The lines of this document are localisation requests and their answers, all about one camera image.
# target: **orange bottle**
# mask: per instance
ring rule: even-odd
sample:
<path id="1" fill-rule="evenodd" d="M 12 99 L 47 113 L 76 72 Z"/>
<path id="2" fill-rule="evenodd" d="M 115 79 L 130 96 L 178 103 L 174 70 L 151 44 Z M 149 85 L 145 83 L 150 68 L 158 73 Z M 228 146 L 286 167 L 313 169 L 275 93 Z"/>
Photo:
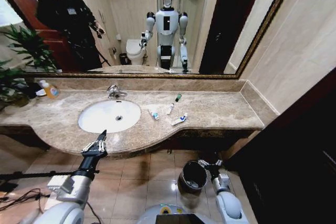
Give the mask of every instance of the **orange bottle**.
<path id="1" fill-rule="evenodd" d="M 49 84 L 45 80 L 42 80 L 39 83 L 43 87 L 44 91 L 46 92 L 49 98 L 55 99 L 56 97 L 59 96 L 59 90 L 55 88 L 53 85 Z"/>

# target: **white sink basin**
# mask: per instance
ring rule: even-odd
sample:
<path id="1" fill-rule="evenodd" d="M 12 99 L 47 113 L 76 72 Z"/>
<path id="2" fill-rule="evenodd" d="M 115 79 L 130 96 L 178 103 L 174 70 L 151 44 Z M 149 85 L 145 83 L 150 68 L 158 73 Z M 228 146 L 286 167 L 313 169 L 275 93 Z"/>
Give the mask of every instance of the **white sink basin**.
<path id="1" fill-rule="evenodd" d="M 141 115 L 138 105 L 128 101 L 99 102 L 86 108 L 79 116 L 79 127 L 87 132 L 115 133 L 127 130 Z"/>

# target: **trash can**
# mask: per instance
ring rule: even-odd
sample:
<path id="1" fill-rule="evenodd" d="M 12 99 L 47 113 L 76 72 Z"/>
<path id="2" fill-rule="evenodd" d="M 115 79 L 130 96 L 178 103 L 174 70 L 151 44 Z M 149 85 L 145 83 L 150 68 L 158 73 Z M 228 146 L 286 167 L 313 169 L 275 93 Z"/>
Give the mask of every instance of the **trash can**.
<path id="1" fill-rule="evenodd" d="M 119 54 L 119 58 L 120 58 L 120 63 L 122 65 L 130 65 L 131 61 L 127 57 L 127 54 L 125 54 L 125 53 Z"/>
<path id="2" fill-rule="evenodd" d="M 197 161 L 189 161 L 180 173 L 179 182 L 187 193 L 199 192 L 207 182 L 206 170 Z"/>

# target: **humanoid robot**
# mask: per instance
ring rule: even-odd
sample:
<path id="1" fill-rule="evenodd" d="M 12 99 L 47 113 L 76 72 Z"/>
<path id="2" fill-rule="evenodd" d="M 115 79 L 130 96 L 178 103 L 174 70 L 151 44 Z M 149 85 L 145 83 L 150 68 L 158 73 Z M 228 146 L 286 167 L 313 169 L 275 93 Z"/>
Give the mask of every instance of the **humanoid robot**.
<path id="1" fill-rule="evenodd" d="M 187 40 L 184 38 L 188 24 L 187 13 L 179 14 L 172 7 L 173 0 L 163 0 L 163 7 L 156 14 L 147 13 L 147 29 L 141 34 L 141 48 L 147 46 L 147 42 L 153 37 L 153 27 L 156 23 L 156 30 L 159 39 L 157 60 L 159 66 L 170 69 L 175 57 L 174 37 L 180 27 L 180 55 L 183 72 L 188 72 Z"/>

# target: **person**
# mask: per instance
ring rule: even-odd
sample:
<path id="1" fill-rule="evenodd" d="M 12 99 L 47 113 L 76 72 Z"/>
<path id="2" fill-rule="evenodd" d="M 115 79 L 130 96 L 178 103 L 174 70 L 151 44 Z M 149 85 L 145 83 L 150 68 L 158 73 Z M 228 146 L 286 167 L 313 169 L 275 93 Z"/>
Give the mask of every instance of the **person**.
<path id="1" fill-rule="evenodd" d="M 36 17 L 49 28 L 65 33 L 83 71 L 102 67 L 90 27 L 99 38 L 105 31 L 83 0 L 38 0 Z"/>

